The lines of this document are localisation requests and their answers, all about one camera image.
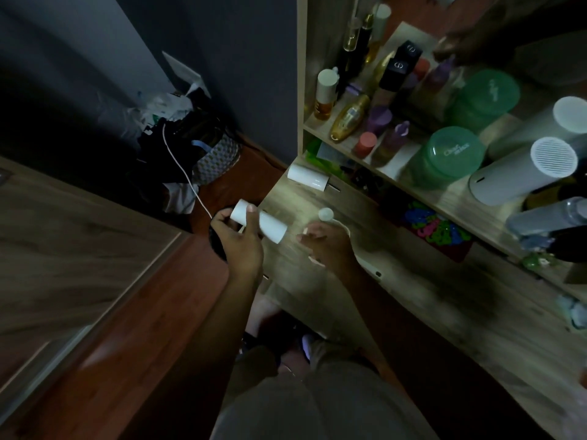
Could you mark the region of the person's left hand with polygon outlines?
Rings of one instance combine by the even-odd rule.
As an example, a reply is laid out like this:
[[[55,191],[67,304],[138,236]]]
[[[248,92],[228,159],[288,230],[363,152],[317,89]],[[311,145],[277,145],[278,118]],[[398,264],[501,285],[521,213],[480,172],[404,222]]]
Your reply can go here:
[[[264,251],[261,237],[246,236],[246,227],[239,233],[229,225],[232,209],[223,209],[212,218],[211,228],[218,235],[227,259],[232,281],[259,283],[262,278]]]

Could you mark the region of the dark slim bottle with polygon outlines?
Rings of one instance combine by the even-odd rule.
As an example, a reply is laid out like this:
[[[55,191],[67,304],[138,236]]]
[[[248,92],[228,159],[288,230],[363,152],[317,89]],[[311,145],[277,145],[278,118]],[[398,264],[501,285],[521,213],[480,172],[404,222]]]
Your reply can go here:
[[[369,50],[369,42],[371,40],[372,28],[373,28],[373,21],[374,21],[374,14],[369,13],[367,14],[362,23],[362,27],[359,30],[359,36],[357,39],[356,44],[356,58],[355,63],[358,65],[359,68],[363,67],[367,52]]]

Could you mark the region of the tall white capped bottle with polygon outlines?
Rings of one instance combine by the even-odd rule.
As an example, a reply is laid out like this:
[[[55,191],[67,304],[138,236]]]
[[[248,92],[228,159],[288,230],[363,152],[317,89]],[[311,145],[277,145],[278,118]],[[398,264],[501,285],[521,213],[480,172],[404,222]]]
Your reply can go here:
[[[378,51],[383,44],[383,35],[385,34],[387,22],[389,21],[391,15],[392,9],[385,3],[378,4],[378,6],[374,9],[371,39],[365,59],[366,64],[373,62],[378,55]]]

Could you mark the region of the white cylindrical humidifier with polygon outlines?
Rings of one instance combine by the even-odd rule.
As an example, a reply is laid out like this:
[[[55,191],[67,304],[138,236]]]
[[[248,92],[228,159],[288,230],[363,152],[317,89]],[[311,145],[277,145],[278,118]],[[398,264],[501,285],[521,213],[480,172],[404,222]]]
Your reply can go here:
[[[578,156],[567,142],[544,137],[474,172],[468,187],[480,203],[497,206],[566,178],[577,167]]]

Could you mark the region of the wooden shelf unit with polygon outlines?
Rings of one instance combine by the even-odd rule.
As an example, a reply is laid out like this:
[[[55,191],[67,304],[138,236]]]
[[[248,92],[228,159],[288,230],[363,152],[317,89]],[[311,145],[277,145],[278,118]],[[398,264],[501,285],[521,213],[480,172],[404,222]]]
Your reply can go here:
[[[328,131],[334,123],[336,115],[343,109],[351,97],[346,93],[341,102],[333,110],[328,121],[320,121],[313,116],[314,93],[319,71],[331,61],[327,52],[337,46],[334,39],[342,34],[348,22],[348,9],[354,0],[297,0],[297,155],[299,158],[306,146],[314,139],[325,141],[330,147],[355,160],[375,175],[389,181],[395,187],[439,212],[455,224],[463,227],[478,239],[506,255],[513,263],[521,263],[525,256],[515,239],[505,231],[505,220],[518,206],[519,200],[489,207],[473,198],[468,187],[468,178],[462,178],[444,190],[425,190],[412,186],[407,176],[400,174],[407,161],[418,150],[417,143],[409,142],[394,156],[383,170],[371,166],[371,159],[357,159],[352,148],[357,142],[356,132],[340,144],[329,138]],[[385,57],[394,51],[405,40],[416,42],[424,51],[424,56],[431,59],[431,52],[438,40],[406,22],[401,22],[384,46],[378,58]],[[488,145],[503,134],[513,130],[519,120],[505,115],[481,133],[481,141]],[[559,262],[556,266],[546,267],[536,272],[554,286],[578,300],[587,302],[587,265],[576,265]]]

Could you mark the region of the colourful plastic toys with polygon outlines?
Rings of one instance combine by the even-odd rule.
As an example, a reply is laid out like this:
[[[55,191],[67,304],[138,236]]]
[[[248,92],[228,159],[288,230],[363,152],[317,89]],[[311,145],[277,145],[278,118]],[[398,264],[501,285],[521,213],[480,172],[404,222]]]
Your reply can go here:
[[[407,202],[401,223],[415,236],[456,262],[466,257],[474,242],[470,232],[416,200]]]

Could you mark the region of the tall purple bottle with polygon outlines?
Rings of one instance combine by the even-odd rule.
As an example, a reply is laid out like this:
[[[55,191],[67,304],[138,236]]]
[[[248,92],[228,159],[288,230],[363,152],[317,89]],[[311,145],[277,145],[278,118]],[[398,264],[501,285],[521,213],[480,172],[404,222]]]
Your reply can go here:
[[[410,122],[403,121],[394,129],[387,131],[371,157],[371,165],[375,168],[387,165],[407,143],[409,129]]]

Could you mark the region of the white cylinder tube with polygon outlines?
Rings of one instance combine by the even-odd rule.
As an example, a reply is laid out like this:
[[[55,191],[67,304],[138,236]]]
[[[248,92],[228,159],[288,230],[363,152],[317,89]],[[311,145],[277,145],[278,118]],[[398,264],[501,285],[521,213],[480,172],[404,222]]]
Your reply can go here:
[[[242,227],[247,226],[246,214],[247,208],[251,204],[244,199],[240,199],[232,209],[230,219]],[[274,244],[280,244],[285,236],[288,226],[284,222],[276,219],[270,214],[259,211],[260,214],[260,232]]]
[[[288,168],[287,178],[320,192],[325,191],[329,180],[327,174],[296,163],[293,163]]]

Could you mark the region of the person's left forearm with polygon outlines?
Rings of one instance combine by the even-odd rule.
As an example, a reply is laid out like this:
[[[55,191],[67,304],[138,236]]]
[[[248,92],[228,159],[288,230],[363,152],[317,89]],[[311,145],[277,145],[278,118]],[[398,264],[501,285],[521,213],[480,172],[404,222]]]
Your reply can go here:
[[[262,273],[230,272],[218,300],[181,357],[181,438],[206,440],[220,413]]]

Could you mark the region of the small green object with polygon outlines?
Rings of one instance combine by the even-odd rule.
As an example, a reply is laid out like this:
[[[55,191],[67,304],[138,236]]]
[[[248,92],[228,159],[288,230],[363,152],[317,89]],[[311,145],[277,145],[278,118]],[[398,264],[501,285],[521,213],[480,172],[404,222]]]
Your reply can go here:
[[[521,264],[526,269],[537,272],[555,265],[556,259],[549,253],[532,252],[522,259]]]

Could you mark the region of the black perfume box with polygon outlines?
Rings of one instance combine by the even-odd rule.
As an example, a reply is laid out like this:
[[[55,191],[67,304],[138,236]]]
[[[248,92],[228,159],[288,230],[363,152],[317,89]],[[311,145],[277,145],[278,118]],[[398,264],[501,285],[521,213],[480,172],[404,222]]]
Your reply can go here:
[[[389,92],[398,92],[409,73],[409,64],[406,61],[391,58],[378,82],[378,88]]]

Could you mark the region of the pale blue plastic item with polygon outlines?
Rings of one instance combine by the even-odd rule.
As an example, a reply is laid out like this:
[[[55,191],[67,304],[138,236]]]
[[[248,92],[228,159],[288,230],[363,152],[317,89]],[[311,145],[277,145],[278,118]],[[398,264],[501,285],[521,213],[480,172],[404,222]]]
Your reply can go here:
[[[557,296],[556,303],[570,330],[587,332],[587,304],[570,295]]]

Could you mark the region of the clear grey plastic bottle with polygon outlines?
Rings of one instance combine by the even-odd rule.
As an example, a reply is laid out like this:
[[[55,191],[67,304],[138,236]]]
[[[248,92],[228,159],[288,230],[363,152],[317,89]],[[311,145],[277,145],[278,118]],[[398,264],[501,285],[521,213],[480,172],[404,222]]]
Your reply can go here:
[[[506,229],[516,237],[542,235],[587,225],[587,198],[567,200],[511,215]]]

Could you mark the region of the short purple bottle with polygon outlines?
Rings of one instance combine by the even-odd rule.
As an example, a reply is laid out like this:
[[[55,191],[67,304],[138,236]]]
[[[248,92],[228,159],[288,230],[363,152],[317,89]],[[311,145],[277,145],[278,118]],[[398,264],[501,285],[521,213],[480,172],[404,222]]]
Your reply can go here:
[[[385,132],[392,118],[393,113],[387,106],[377,105],[369,112],[365,130],[379,137]]]

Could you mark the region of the grey shorts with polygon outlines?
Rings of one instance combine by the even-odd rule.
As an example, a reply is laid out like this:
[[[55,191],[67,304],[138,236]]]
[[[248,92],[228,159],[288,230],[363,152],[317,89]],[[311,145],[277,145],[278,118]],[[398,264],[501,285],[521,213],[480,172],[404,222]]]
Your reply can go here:
[[[417,407],[355,350],[312,346],[303,377],[265,346],[237,357],[210,440],[439,440]]]

